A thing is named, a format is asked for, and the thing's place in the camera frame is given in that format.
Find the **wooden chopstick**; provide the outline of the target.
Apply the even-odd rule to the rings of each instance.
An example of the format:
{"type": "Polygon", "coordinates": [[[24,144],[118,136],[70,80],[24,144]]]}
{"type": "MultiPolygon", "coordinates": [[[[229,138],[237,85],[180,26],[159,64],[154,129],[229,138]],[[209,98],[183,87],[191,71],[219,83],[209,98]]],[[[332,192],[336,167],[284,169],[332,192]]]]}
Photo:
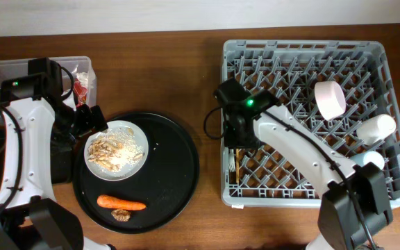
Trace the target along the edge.
{"type": "Polygon", "coordinates": [[[235,149],[235,180],[236,184],[240,184],[240,161],[239,161],[239,149],[235,149]]]}

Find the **white plastic fork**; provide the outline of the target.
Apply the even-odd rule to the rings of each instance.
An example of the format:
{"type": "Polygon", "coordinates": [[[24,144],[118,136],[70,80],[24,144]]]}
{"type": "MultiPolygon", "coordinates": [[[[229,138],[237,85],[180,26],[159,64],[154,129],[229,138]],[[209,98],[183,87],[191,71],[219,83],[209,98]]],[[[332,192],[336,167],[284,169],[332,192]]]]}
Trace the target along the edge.
{"type": "Polygon", "coordinates": [[[232,150],[232,149],[228,150],[228,170],[229,170],[229,172],[235,172],[236,171],[235,154],[234,154],[234,150],[232,150]]]}

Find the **grey plate with food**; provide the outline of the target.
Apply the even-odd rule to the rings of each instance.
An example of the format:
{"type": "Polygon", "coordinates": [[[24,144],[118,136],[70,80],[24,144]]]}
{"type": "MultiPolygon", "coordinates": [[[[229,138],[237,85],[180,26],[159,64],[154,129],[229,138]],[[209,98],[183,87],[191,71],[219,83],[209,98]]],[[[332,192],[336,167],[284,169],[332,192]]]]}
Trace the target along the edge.
{"type": "Polygon", "coordinates": [[[91,135],[84,146],[87,168],[105,181],[122,181],[138,173],[144,166],[149,143],[138,125],[116,120],[108,129],[91,135]]]}

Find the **pink bowl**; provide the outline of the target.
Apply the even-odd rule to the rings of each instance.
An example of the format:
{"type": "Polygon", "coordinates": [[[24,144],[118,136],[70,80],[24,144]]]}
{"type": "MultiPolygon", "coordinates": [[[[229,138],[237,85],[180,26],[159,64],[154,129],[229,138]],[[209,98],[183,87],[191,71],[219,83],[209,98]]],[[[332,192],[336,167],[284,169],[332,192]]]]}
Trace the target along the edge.
{"type": "Polygon", "coordinates": [[[322,117],[327,121],[345,113],[345,96],[341,86],[335,81],[317,82],[315,101],[322,117]]]}

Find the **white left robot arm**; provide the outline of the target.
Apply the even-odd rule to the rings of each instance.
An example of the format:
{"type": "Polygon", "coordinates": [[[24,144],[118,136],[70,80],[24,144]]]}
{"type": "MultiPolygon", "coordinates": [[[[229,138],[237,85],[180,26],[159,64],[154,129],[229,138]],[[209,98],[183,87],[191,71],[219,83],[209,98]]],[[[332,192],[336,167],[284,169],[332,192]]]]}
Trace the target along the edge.
{"type": "Polygon", "coordinates": [[[0,249],[112,249],[83,234],[76,215],[56,202],[51,136],[104,131],[101,112],[65,104],[60,73],[34,73],[1,84],[6,152],[0,188],[0,249]]]}

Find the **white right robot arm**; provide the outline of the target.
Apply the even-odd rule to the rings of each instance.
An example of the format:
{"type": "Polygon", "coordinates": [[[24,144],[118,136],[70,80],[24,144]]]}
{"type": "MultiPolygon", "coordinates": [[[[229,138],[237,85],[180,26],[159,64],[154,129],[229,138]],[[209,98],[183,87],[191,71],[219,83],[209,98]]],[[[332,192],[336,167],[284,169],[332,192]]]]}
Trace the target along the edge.
{"type": "Polygon", "coordinates": [[[360,166],[332,150],[303,127],[268,91],[251,95],[241,90],[218,90],[215,98],[228,121],[225,136],[235,148],[259,140],[277,150],[312,185],[321,199],[319,235],[307,249],[355,249],[368,242],[393,220],[381,168],[360,166]]]}

